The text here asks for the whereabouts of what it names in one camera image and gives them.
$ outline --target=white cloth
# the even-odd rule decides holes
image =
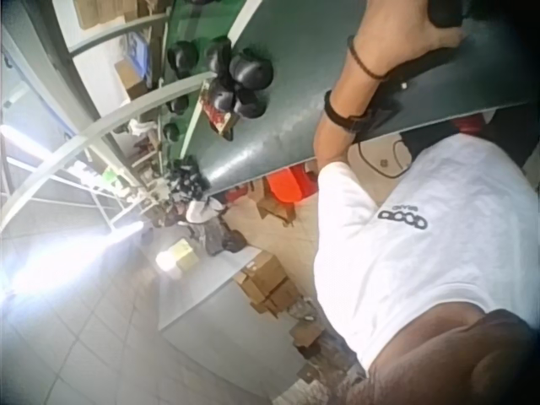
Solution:
[[[538,327],[538,200],[494,144],[460,134],[426,149],[381,208],[343,163],[321,171],[319,189],[318,299],[366,369],[445,302]]]
[[[186,219],[191,224],[204,224],[217,217],[224,209],[225,206],[212,197],[206,202],[193,200],[187,206]]]

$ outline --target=worker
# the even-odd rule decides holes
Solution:
[[[368,0],[316,129],[317,297],[368,375],[318,403],[495,403],[537,384],[533,371],[540,381],[538,200],[508,154],[480,137],[446,137],[381,207],[348,165],[382,79],[462,41],[461,29],[431,24],[427,3]]]

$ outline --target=brown cardboard box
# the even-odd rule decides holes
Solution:
[[[267,251],[259,253],[242,271],[265,297],[287,278],[279,260]]]
[[[117,17],[120,17],[124,14],[124,0],[114,0],[115,4],[115,14]]]
[[[127,23],[138,18],[137,0],[123,0],[124,19]]]
[[[115,69],[124,89],[126,89],[129,100],[135,100],[137,97],[148,93],[146,83],[139,77],[131,62],[127,59],[123,59],[116,63]]]
[[[272,292],[268,300],[272,301],[277,312],[283,312],[294,304],[299,297],[300,292],[294,283],[287,279]]]
[[[309,348],[324,332],[325,328],[318,322],[298,321],[289,334],[297,348]]]
[[[270,186],[265,178],[252,181],[248,186],[247,196],[256,203],[261,219],[273,215],[287,224],[296,219],[294,204],[285,204],[278,201],[270,191]]]
[[[251,308],[253,308],[257,313],[259,314],[265,314],[268,312],[268,308],[264,305],[264,303],[261,304],[255,304],[254,302],[250,302]]]
[[[78,25],[87,30],[100,22],[97,0],[73,0]]]
[[[253,283],[245,273],[238,273],[234,276],[235,281],[244,290],[252,303],[261,304],[267,296]]]
[[[114,0],[97,0],[98,18],[101,24],[108,23],[116,18],[116,4]]]

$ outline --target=bracelet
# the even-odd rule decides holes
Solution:
[[[388,100],[385,103],[378,103],[378,107],[368,108],[362,116],[340,116],[330,103],[331,90],[324,94],[324,111],[327,117],[337,126],[354,135],[366,134],[369,130],[376,129],[391,118],[393,118],[400,108],[396,103]]]
[[[347,45],[348,45],[348,50],[351,52],[351,55],[353,56],[353,59],[354,61],[356,62],[356,64],[358,66],[360,66],[362,68],[362,70],[365,72],[365,74],[367,74],[368,76],[370,76],[371,78],[375,79],[375,80],[379,80],[379,81],[384,81],[384,80],[387,80],[388,79],[388,75],[384,75],[384,76],[379,76],[378,74],[375,74],[373,72],[371,72],[363,63],[362,61],[360,60],[360,57],[358,56],[358,52],[356,51],[356,48],[354,48],[354,35],[351,35],[348,39],[347,39]]]

